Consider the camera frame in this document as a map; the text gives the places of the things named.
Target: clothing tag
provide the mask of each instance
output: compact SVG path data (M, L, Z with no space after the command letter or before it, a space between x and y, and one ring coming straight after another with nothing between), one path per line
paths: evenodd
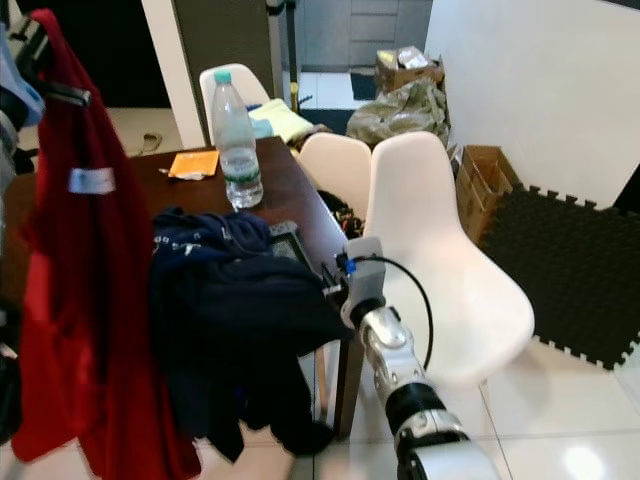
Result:
M69 177L69 191L88 195L104 195L116 189L116 181L111 168L88 170L74 168Z

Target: wooden table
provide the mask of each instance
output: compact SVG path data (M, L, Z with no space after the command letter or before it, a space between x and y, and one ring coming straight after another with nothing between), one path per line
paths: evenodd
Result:
M311 263L320 271L322 262L332 265L346 238L311 185L302 169L279 138L258 140L257 153L262 171L264 198L252 212L269 224L293 220L300 227ZM200 182L170 181L159 168L169 168L175 152L132 159L134 170L153 215L168 205L187 212L228 213L232 207L225 194L224 178L218 172ZM6 196L6 248L2 262L3 297L20 305L24 295L29 251L19 228L34 207L35 176L22 175L11 184ZM356 342L340 348L335 428L339 437L351 433L363 352Z

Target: robotic arm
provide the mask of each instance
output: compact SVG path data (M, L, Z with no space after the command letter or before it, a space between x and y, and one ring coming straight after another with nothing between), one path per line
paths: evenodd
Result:
M349 241L338 256L348 297L341 308L373 367L374 385L395 439L399 480L499 480L491 460L464 433L430 385L413 335L387 307L377 238Z

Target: plastic bag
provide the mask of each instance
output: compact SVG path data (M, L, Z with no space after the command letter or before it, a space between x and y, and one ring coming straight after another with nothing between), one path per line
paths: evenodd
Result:
M374 147L401 133L432 132L447 145L446 102L431 78L420 78L356 110L347 124L347 136Z

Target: white chair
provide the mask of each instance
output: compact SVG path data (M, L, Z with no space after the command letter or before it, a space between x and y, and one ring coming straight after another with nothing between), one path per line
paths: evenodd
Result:
M429 296L434 343L427 376L437 386L481 383L521 352L533 334L526 295L466 236L445 149L430 133L378 144L365 236L411 270ZM412 331L424 361L425 306L411 281L387 269L385 296Z
M371 185L371 150L360 140L316 133L298 157L311 182L349 204L360 218L367 215Z
M269 94L267 94L260 80L258 80L258 77L245 65L231 63L229 65L209 68L202 72L200 74L200 90L202 91L204 110L207 114L207 126L209 127L209 138L212 145L214 145L215 142L213 140L213 126L211 123L211 102L213 101L213 92L216 89L214 74L218 70L227 70L231 73L231 84L238 91L245 105L262 105L269 101Z

